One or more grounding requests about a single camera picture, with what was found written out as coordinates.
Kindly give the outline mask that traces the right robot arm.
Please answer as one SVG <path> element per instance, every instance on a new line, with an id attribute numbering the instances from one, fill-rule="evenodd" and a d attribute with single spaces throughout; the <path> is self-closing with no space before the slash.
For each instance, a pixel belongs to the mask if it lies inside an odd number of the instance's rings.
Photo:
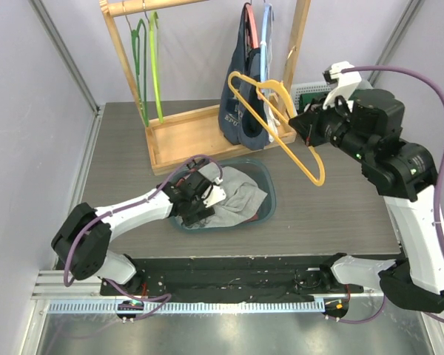
<path id="1" fill-rule="evenodd" d="M 323 289 L 345 284 L 380 289 L 394 305 L 411 311 L 444 311 L 444 256 L 434 223 L 437 170 L 431 153 L 403 140 L 405 106 L 384 89 L 365 89 L 351 102 L 313 100 L 289 125 L 309 147 L 330 143 L 361 165 L 387 208 L 403 257 L 369 260 L 338 254 L 320 272 Z"/>

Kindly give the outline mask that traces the lime green hanger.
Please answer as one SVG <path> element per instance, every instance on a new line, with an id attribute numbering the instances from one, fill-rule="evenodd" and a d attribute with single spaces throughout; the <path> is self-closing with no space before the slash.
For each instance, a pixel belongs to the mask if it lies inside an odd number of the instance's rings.
<path id="1" fill-rule="evenodd" d="M 153 11 L 147 18 L 147 30 L 144 40 L 144 104 L 147 104 L 147 64 L 150 64 L 155 95 L 155 108 L 158 121 L 163 123 L 164 113 L 161 103 L 161 85 L 158 68 L 158 14 L 156 11 Z"/>

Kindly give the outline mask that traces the yellow wooden hanger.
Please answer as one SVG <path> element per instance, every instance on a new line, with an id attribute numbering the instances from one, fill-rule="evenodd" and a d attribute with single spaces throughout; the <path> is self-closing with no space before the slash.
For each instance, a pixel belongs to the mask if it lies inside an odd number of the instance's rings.
<path id="1" fill-rule="evenodd" d="M 256 98 L 263 102 L 263 114 L 266 117 L 266 121 L 262 119 L 261 115 L 255 110 L 252 104 L 250 104 L 242 95 L 239 89 L 236 89 L 232 84 L 232 81 L 238 78 L 242 83 L 247 83 L 251 88 L 255 89 Z M 231 92 L 243 105 L 243 107 L 252 115 L 252 117 L 268 132 L 270 138 L 273 139 L 284 152 L 292 159 L 292 161 L 299 167 L 299 169 L 307 176 L 308 179 L 315 186 L 322 186 L 325 183 L 326 173 L 323 165 L 323 161 L 314 148 L 309 148 L 313 158 L 317 163 L 319 169 L 319 177 L 315 177 L 305 165 L 297 158 L 297 156 L 291 151 L 291 149 L 282 141 L 278 134 L 278 128 L 281 124 L 288 125 L 289 119 L 295 116 L 295 107 L 292 99 L 284 87 L 282 82 L 269 79 L 265 82 L 260 82 L 249 77 L 248 75 L 241 74 L 238 71 L 232 71 L 227 79 L 227 84 Z"/>

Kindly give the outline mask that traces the navy tank top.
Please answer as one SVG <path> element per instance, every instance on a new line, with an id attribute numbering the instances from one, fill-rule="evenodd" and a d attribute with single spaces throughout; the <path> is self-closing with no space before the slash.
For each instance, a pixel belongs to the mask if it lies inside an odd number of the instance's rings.
<path id="1" fill-rule="evenodd" d="M 227 72 L 230 74 L 232 71 L 238 71 L 257 81 L 260 79 L 260 50 L 256 48 L 249 52 L 246 51 L 242 11 L 237 43 Z M 253 105 L 262 119 L 266 120 L 263 114 L 263 102 L 256 98 L 255 89 L 251 88 L 247 83 L 242 83 L 238 78 L 235 78 L 232 84 Z M 221 95 L 218 124 L 223 136 L 232 145 L 240 144 L 252 151 L 256 151 L 263 149 L 269 143 L 268 132 L 243 107 L 231 92 L 227 83 L 224 84 Z"/>

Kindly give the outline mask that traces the dark green hanger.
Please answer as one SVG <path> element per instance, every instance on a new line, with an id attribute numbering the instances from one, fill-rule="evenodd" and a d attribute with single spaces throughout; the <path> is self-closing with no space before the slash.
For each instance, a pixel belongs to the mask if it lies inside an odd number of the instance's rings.
<path id="1" fill-rule="evenodd" d="M 141 111 L 141 118 L 144 126 L 149 126 L 147 107 L 147 26 L 141 18 L 135 28 L 130 24 L 130 20 L 125 16 L 131 35 L 132 57 L 135 69 L 135 80 L 138 94 L 138 108 Z"/>

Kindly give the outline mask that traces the grey tank top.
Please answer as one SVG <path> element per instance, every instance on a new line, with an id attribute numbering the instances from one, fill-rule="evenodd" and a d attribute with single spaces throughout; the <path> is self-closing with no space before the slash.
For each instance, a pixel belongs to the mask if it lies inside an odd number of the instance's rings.
<path id="1" fill-rule="evenodd" d="M 226 198 L 213 206 L 214 214 L 189 229 L 233 227 L 252 219 L 267 193 L 247 174 L 231 166 L 223 167 L 222 189 Z"/>

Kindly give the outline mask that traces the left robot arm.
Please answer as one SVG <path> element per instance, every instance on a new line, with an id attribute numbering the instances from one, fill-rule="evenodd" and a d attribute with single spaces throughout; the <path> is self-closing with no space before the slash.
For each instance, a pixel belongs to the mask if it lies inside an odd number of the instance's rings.
<path id="1" fill-rule="evenodd" d="M 126 254 L 110 251 L 117 237 L 147 223 L 179 216 L 194 223 L 214 212 L 215 198 L 225 198 L 221 177 L 198 170 L 172 183 L 166 179 L 146 194 L 116 205 L 93 208 L 80 203 L 70 212 L 51 242 L 64 263 L 64 284 L 100 277 L 125 294 L 138 294 L 145 274 Z"/>

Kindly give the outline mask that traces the pink hanger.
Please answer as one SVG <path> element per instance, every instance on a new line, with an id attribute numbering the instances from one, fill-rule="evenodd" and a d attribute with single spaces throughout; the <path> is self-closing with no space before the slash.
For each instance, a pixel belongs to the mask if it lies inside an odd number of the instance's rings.
<path id="1" fill-rule="evenodd" d="M 255 14 L 250 3 L 245 3 L 242 10 L 244 44 L 246 51 L 259 48 L 258 30 Z"/>

